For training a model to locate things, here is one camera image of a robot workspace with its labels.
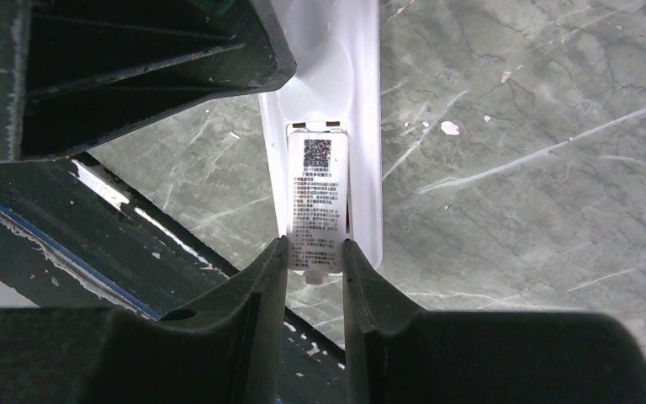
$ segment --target marble floor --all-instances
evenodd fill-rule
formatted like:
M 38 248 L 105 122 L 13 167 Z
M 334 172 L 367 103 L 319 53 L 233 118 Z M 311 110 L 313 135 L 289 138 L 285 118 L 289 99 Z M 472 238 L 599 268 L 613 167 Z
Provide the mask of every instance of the marble floor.
M 646 0 L 380 13 L 380 273 L 430 309 L 605 312 L 646 354 Z M 255 97 L 92 154 L 240 268 L 277 235 Z M 341 287 L 292 275 L 287 304 L 343 344 Z

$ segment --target sticker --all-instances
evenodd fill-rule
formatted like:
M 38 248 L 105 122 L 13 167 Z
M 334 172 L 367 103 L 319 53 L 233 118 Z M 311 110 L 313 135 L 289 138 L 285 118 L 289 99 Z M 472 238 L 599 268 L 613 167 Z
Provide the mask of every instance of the sticker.
M 348 142 L 342 131 L 289 135 L 289 269 L 340 273 L 346 240 Z

